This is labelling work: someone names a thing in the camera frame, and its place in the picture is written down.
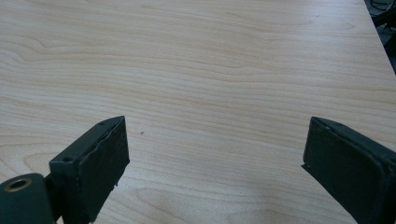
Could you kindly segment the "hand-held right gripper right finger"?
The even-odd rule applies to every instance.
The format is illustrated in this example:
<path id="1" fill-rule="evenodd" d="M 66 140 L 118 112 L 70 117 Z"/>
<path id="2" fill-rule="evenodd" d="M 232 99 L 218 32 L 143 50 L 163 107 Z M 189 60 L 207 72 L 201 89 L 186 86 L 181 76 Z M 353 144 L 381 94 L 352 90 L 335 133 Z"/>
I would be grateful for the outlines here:
<path id="1" fill-rule="evenodd" d="M 303 162 L 359 224 L 396 224 L 396 152 L 344 124 L 313 117 Z"/>

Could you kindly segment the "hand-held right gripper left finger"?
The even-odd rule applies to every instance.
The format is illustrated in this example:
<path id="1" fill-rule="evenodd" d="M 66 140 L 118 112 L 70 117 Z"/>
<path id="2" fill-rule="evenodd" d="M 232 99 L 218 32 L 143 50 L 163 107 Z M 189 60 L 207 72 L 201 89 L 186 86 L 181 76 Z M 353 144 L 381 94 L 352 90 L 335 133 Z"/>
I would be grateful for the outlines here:
<path id="1" fill-rule="evenodd" d="M 95 221 L 129 164 L 125 117 L 103 120 L 49 162 L 64 224 Z"/>

